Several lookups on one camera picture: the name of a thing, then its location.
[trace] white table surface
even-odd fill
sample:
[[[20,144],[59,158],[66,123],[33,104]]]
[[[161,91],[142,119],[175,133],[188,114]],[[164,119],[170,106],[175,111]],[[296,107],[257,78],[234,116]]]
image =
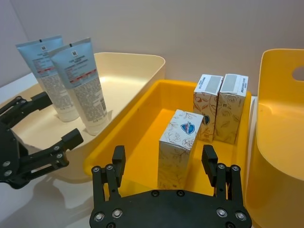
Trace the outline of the white table surface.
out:
[[[29,74],[0,88],[0,103],[36,83],[33,74]],[[249,153],[256,124],[256,100],[254,96],[251,99]],[[89,218],[93,210],[92,181],[71,184],[48,174],[32,180],[20,190],[0,183],[0,195],[0,228],[90,227]]]

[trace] tube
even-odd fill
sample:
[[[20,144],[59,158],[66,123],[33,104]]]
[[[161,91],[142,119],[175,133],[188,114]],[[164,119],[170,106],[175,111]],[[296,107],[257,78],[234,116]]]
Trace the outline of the tube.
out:
[[[86,130],[97,135],[108,118],[91,39],[52,50],[49,55]]]
[[[48,55],[48,50],[61,46],[62,36],[16,45],[38,83],[51,99],[59,119],[69,122],[79,115]]]

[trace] barcode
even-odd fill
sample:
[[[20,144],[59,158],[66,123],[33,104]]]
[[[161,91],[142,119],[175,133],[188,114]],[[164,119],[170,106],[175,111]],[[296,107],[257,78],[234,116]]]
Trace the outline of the barcode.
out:
[[[205,78],[206,78],[206,77],[203,77],[203,79],[199,82],[199,89],[201,89],[201,87],[202,87],[202,85],[203,85],[203,83],[204,83],[204,81],[205,81]]]
[[[102,99],[100,100],[100,102],[101,102],[101,106],[103,107],[103,110],[105,111],[105,110],[106,110],[105,100],[102,98]]]
[[[242,92],[242,93],[244,92],[245,85],[246,85],[246,83],[243,82],[243,84],[242,84],[242,89],[241,89],[241,92]]]

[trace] box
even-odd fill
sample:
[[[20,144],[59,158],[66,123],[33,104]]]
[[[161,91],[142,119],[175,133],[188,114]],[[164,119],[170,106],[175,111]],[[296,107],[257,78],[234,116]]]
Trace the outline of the box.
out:
[[[203,116],[176,110],[159,140],[158,187],[183,189]]]
[[[226,74],[219,91],[214,139],[234,144],[238,133],[248,77]]]
[[[193,112],[204,116],[199,139],[211,143],[222,76],[202,75],[193,96]]]

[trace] white wall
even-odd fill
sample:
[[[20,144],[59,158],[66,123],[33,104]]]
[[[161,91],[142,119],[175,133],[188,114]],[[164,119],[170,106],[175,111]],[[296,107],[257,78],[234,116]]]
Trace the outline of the white wall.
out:
[[[161,55],[167,77],[250,76],[262,53],[304,47],[303,0],[11,0],[29,40],[91,37],[94,51]]]
[[[10,0],[0,0],[0,87],[30,72],[15,47],[27,40]]]

